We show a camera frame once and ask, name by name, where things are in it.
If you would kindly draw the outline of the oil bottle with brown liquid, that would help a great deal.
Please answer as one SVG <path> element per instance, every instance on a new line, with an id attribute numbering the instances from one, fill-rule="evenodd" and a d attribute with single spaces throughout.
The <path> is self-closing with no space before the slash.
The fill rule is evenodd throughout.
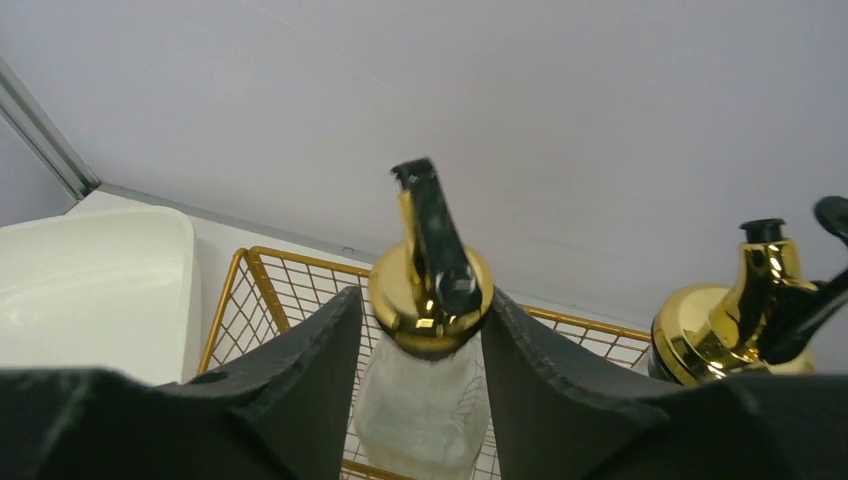
<path id="1" fill-rule="evenodd" d="M 795 242 L 781 218 L 747 221 L 733 285 L 693 284 L 664 302 L 637 371 L 695 386 L 741 372 L 809 374 L 810 343 L 847 303 L 847 273 L 802 277 Z"/>

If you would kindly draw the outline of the clear oil bottle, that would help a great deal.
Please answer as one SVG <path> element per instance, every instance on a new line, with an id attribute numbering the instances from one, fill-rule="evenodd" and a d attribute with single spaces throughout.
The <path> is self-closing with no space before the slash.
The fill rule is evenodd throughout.
<path id="1" fill-rule="evenodd" d="M 490 421 L 480 338 L 495 292 L 461 238 L 431 159 L 392 168 L 403 238 L 368 279 L 382 335 L 353 408 L 376 468 L 413 479 L 472 476 Z"/>

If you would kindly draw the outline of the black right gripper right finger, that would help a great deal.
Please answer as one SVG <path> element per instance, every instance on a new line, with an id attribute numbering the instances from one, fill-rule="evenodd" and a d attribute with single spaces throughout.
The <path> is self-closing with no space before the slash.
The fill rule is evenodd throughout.
<path id="1" fill-rule="evenodd" d="M 847 379 L 741 374 L 687 388 L 616 365 L 503 292 L 482 329 L 505 479 L 843 479 Z"/>

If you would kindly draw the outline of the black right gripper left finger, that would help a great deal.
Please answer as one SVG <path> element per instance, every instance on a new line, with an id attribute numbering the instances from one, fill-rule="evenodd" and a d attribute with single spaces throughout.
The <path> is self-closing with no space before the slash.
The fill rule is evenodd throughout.
<path id="1" fill-rule="evenodd" d="M 363 323 L 348 287 L 185 384 L 101 368 L 1 374 L 5 479 L 336 479 Z"/>

